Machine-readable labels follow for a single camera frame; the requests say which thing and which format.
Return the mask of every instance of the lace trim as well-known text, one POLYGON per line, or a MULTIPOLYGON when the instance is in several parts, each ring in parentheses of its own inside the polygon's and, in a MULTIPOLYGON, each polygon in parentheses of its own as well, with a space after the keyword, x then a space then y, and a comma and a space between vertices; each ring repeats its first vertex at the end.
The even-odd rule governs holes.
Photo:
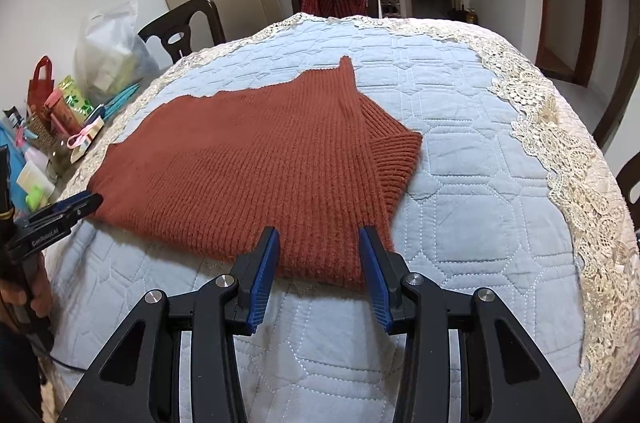
POLYGON ((585 314, 582 373, 573 400, 583 421, 594 421, 620 389, 640 353, 640 261, 633 225, 602 153, 574 111, 539 69, 494 32, 442 20, 359 16, 339 20, 299 13, 252 37, 191 54, 117 116, 85 156, 63 197, 86 188, 109 144, 167 84, 306 20, 352 22, 358 28, 387 28, 402 35, 427 34, 436 40, 468 44, 482 65, 495 73, 490 91, 508 100, 518 112, 512 134, 548 171, 549 199, 564 215, 571 233, 585 314))

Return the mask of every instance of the pink ribbon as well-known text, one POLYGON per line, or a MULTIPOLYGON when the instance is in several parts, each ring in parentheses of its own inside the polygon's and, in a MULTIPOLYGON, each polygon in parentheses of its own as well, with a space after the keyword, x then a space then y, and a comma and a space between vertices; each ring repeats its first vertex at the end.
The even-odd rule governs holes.
POLYGON ((94 140, 94 137, 90 136, 91 130, 96 126, 96 123, 99 122, 101 120, 100 116, 98 116, 92 123, 90 123, 88 126, 84 126, 82 128, 82 130, 80 132, 78 132, 78 134, 75 134, 73 136, 69 136, 69 139, 66 140, 66 146, 68 146, 68 148, 76 148, 82 145, 82 143, 84 143, 86 141, 86 139, 89 139, 89 143, 91 143, 94 140))
POLYGON ((26 140, 24 139, 24 127, 20 126, 18 127, 17 132, 15 133, 15 146, 22 147, 22 145, 24 145, 26 142, 26 140))

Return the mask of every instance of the bottle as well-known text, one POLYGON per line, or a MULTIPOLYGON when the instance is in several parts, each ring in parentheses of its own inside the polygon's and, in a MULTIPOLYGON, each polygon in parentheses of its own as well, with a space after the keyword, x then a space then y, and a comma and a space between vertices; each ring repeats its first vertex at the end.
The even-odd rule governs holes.
POLYGON ((31 194, 36 188, 42 191, 40 206, 44 206, 49 201, 51 194, 56 187, 51 183, 46 175, 31 161, 27 162, 20 172, 16 182, 22 190, 31 194))
POLYGON ((49 158, 35 147, 28 147, 24 151, 24 158, 27 161, 31 161, 36 167, 46 173, 47 165, 49 164, 49 158))
POLYGON ((7 119, 9 120, 9 123, 11 124, 12 129, 17 130, 18 127, 22 125, 22 122, 23 122, 22 117, 20 116, 20 113, 18 112, 18 109, 15 106, 9 110, 5 110, 4 116, 6 116, 7 119))
POLYGON ((476 13, 476 10, 470 8, 468 12, 466 12, 466 21, 469 24, 478 24, 478 14, 476 13))
POLYGON ((56 181, 62 178, 71 167, 71 149, 66 146, 66 138, 58 136, 49 152, 47 177, 56 181))
POLYGON ((54 89, 44 102, 44 107, 59 134, 69 137, 73 134, 78 134, 82 130, 82 125, 65 103, 61 90, 54 89))

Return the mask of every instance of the human hand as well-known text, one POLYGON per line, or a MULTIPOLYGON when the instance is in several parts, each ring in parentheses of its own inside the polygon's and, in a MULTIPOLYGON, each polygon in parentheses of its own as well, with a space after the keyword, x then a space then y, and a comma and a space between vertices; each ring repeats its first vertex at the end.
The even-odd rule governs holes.
MULTIPOLYGON (((53 307, 53 295, 51 293, 51 284, 47 277, 47 270, 44 267, 44 256, 41 253, 38 254, 38 270, 31 281, 31 292, 33 294, 31 309, 35 311, 39 318, 49 316, 53 307)), ((27 302, 27 294, 19 286, 4 280, 0 280, 0 296, 4 304, 7 305, 24 306, 27 302)), ((14 331, 17 330, 2 302, 0 302, 0 322, 14 331)))

